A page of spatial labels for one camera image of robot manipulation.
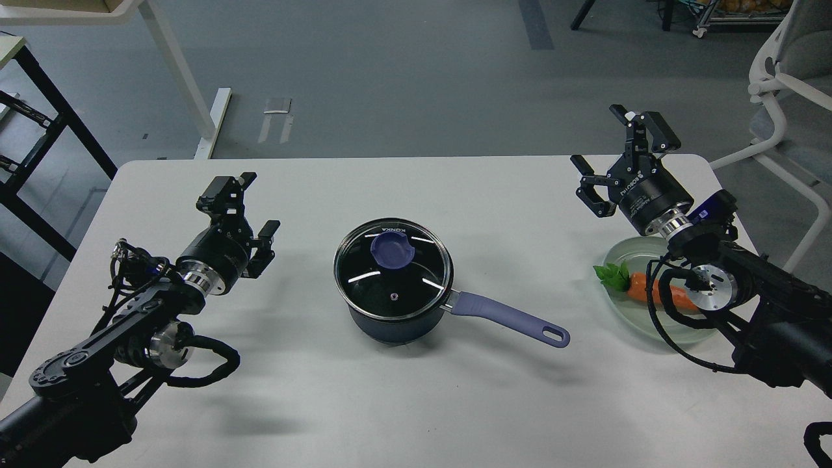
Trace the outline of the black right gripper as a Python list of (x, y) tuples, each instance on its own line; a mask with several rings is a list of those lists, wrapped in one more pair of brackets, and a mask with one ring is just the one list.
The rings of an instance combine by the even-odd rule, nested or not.
[[(576, 195), (597, 217), (613, 216), (617, 205), (639, 235), (650, 236), (656, 231), (650, 228), (654, 219), (673, 208), (687, 213), (694, 202), (662, 165), (663, 156), (679, 149), (681, 140), (655, 110), (635, 113), (619, 104), (609, 110), (627, 127), (624, 152), (606, 176), (595, 174), (582, 155), (571, 155), (570, 162), (580, 173)], [(609, 187), (610, 201), (601, 198), (595, 187)]]

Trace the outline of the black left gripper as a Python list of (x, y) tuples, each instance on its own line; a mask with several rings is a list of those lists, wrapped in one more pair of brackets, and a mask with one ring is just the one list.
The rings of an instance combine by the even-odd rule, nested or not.
[(244, 216), (244, 192), (255, 172), (215, 177), (196, 200), (211, 226), (176, 260), (176, 270), (204, 295), (225, 295), (240, 278), (257, 279), (273, 261), (274, 234), (281, 222), (265, 222), (257, 236)]

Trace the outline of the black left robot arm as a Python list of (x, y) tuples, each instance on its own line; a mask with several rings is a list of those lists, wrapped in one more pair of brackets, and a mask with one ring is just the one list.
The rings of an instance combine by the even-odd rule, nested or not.
[(208, 386), (240, 367), (237, 350), (180, 317), (197, 315), (238, 279), (258, 278), (273, 260), (280, 222), (254, 233), (244, 215), (256, 176), (211, 181), (196, 202), (210, 225), (175, 261), (116, 243), (113, 296), (91, 335), (33, 370), (34, 396), (3, 418), (3, 467), (93, 463), (131, 441), (138, 411), (161, 386)]

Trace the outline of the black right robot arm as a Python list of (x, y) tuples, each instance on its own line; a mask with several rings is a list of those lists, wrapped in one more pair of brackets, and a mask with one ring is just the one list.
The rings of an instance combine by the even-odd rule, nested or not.
[(639, 235), (659, 235), (668, 244), (647, 267), (647, 310), (660, 337), (684, 355), (660, 323), (653, 291), (674, 322), (719, 331), (734, 347), (731, 367), (686, 354), (689, 361), (771, 387), (811, 382), (829, 396), (829, 293), (738, 245), (736, 198), (728, 190), (694, 207), (662, 164), (681, 143), (659, 112), (610, 109), (627, 128), (625, 148), (603, 175), (573, 155), (580, 172), (576, 195), (595, 216), (621, 211)]

